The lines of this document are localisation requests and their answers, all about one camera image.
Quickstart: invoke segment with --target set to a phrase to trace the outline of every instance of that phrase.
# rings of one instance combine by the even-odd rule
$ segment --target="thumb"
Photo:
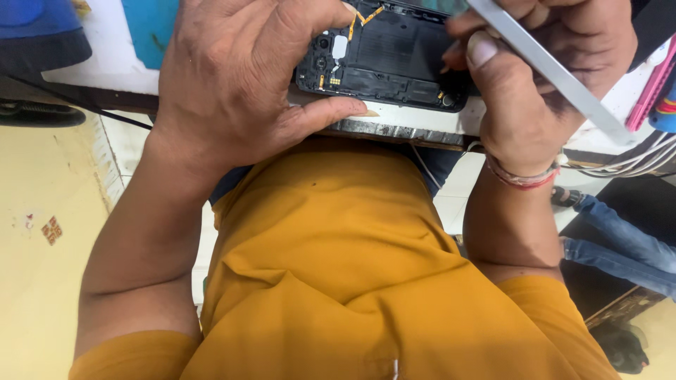
[[[479,31],[467,43],[467,66],[486,108],[496,116],[546,106],[533,82],[533,71],[521,58]]]
[[[366,104],[349,97],[328,97],[305,105],[294,106],[280,115],[278,126],[292,130],[296,137],[306,137],[348,116],[379,116]]]

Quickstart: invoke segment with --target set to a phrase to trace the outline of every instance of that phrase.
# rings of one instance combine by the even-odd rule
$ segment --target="jeans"
[[[615,251],[590,241],[566,239],[567,260],[595,266],[676,300],[676,247],[641,232],[591,195],[584,195],[574,210],[610,240]]]
[[[430,195],[434,198],[439,192],[439,187],[432,181],[429,174],[425,170],[425,167],[420,163],[418,156],[416,156],[411,144],[393,144],[393,143],[383,143],[378,141],[371,141],[374,145],[379,147],[398,152],[406,156],[409,160],[413,161],[413,164],[418,168],[422,177],[427,184]],[[416,147],[420,158],[427,166],[427,169],[430,171],[434,179],[439,183],[439,186],[443,186],[448,178],[448,175],[453,170],[453,167],[458,163],[458,160],[462,157],[461,151],[452,151],[446,149],[437,149],[430,147]],[[227,172],[221,179],[218,181],[216,188],[209,196],[209,203],[213,206],[223,195],[226,195],[230,190],[234,189],[239,181],[244,179],[244,177],[249,174],[251,168],[254,165],[241,166],[234,168],[231,171]]]

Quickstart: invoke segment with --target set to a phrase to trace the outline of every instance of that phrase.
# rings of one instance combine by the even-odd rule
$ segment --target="sandal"
[[[554,194],[552,194],[552,204],[560,207],[573,207],[582,200],[582,192],[580,190],[568,190],[570,195],[564,201],[561,199],[566,194],[566,189],[561,186],[554,186]]]

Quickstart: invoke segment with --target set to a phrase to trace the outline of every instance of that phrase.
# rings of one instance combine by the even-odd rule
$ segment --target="mustard yellow t-shirt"
[[[310,139],[214,211],[204,341],[117,337],[71,379],[618,379],[562,283],[460,257],[401,155]]]

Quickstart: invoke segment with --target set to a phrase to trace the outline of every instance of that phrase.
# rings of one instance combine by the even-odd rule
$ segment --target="workbench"
[[[147,69],[137,58],[126,22],[121,0],[88,0],[92,12],[84,17],[82,25],[93,50],[93,56],[78,65],[44,72],[46,86],[66,93],[104,109],[127,110],[154,114],[158,106],[158,70]],[[619,119],[625,120],[641,95],[653,67],[642,64],[626,74],[603,104]],[[0,83],[0,97],[8,92],[23,91],[27,100],[43,98],[39,93],[4,80]],[[305,104],[315,95],[302,93],[291,85],[289,101]],[[413,140],[419,145],[467,149],[478,140],[479,124],[485,105],[478,97],[471,97],[458,114],[401,107],[367,101],[378,118],[348,118],[330,126],[324,134],[348,137],[366,137],[386,141]],[[637,143],[629,147],[615,145],[591,123],[586,122],[565,146],[567,156],[576,163],[609,164],[630,156],[632,148],[649,144],[654,129],[647,122],[636,132]],[[676,164],[663,166],[660,171],[673,171]]]

